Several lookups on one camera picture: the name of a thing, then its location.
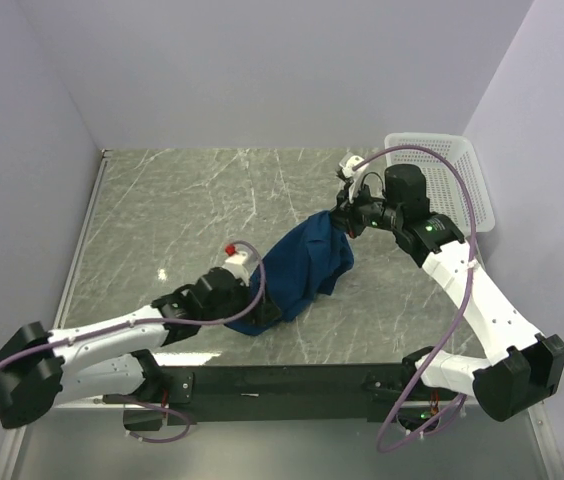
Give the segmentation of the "blue t-shirt with print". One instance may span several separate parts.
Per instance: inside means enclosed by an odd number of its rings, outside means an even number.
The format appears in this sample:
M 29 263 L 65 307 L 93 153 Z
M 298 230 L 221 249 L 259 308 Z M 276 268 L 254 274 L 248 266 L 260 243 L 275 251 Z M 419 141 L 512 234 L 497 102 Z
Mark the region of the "blue t-shirt with print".
M 309 216 L 282 237 L 263 257 L 265 298 L 280 312 L 263 325 L 246 318 L 227 325 L 257 336 L 279 323 L 294 321 L 319 295 L 333 293 L 339 278 L 351 270 L 354 255 L 346 234 L 331 223 L 330 213 Z

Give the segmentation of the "white perforated plastic basket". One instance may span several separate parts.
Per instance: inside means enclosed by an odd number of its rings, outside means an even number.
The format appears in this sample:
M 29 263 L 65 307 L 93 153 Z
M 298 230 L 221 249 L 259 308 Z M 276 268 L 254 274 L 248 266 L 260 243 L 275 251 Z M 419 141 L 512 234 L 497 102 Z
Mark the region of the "white perforated plastic basket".
M 428 148 L 444 157 L 461 176 L 473 205 L 476 231 L 494 229 L 495 217 L 480 164 L 472 143 L 463 136 L 440 133 L 391 133 L 385 146 L 415 145 Z M 449 217 L 465 234 L 470 233 L 470 217 L 463 192 L 452 171 L 439 160 L 417 150 L 400 150 L 386 155 L 386 163 L 413 164 L 426 177 L 431 209 Z

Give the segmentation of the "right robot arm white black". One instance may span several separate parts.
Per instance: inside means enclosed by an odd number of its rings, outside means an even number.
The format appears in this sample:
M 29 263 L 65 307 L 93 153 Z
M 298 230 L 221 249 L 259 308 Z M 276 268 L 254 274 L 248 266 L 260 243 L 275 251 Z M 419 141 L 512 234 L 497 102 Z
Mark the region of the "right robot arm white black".
M 400 377 L 404 393 L 414 399 L 434 388 L 464 394 L 499 422 L 554 395 L 564 341 L 544 335 L 519 313 L 476 261 L 462 231 L 432 211 L 421 170 L 409 164 L 386 168 L 380 197 L 365 185 L 367 172 L 359 156 L 339 168 L 344 186 L 330 212 L 333 225 L 352 238 L 366 228 L 391 232 L 460 310 L 484 352 L 473 358 L 431 347 L 412 354 Z

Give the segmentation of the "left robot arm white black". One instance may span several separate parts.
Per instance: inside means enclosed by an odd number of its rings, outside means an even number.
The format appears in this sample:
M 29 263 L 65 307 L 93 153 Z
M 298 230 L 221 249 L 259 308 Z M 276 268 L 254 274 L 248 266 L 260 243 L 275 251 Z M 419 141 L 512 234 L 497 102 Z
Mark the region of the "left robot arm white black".
M 0 423 L 29 425 L 52 407 L 89 396 L 140 402 L 176 399 L 175 381 L 154 350 L 221 320 L 259 333 L 282 312 L 267 285 L 216 267 L 126 315 L 72 329 L 21 327 L 0 349 Z

